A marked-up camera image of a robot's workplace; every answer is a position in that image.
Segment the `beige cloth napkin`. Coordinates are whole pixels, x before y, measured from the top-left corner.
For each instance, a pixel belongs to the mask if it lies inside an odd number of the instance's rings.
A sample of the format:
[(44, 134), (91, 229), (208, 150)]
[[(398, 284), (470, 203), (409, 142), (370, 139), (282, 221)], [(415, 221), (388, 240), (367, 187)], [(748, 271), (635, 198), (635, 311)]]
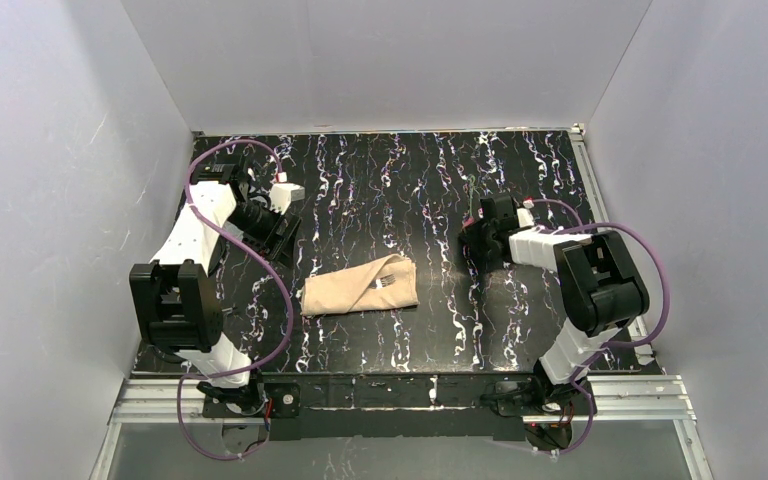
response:
[[(386, 274), (395, 274), (397, 282), (382, 289), (370, 287), (373, 280)], [(416, 284), (416, 264), (407, 257), (391, 254), (307, 278), (302, 290), (301, 314), (343, 315), (413, 307), (419, 304)]]

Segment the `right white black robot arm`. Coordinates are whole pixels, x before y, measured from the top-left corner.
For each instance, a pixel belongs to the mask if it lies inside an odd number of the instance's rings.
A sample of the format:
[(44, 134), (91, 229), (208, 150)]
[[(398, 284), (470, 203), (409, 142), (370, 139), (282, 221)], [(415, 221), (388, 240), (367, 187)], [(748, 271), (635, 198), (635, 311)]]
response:
[(534, 373), (552, 387), (579, 381), (585, 362), (650, 307), (621, 234), (547, 231), (510, 194), (482, 198), (479, 209), (459, 234), (471, 254), (548, 270), (559, 280), (566, 318)]

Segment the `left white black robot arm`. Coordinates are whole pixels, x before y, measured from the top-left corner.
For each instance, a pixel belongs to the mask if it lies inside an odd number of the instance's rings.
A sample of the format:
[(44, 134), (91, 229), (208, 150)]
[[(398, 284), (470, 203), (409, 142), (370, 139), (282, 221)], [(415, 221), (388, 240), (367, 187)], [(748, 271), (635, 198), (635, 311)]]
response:
[(223, 239), (217, 230), (235, 227), (241, 243), (288, 266), (300, 223), (289, 209), (305, 197), (304, 188), (285, 175), (267, 197), (257, 197), (252, 178), (242, 165), (196, 168), (167, 240), (129, 274), (143, 342), (190, 362), (211, 385), (224, 389), (246, 386), (252, 361), (223, 332), (225, 314), (211, 278), (213, 254)]

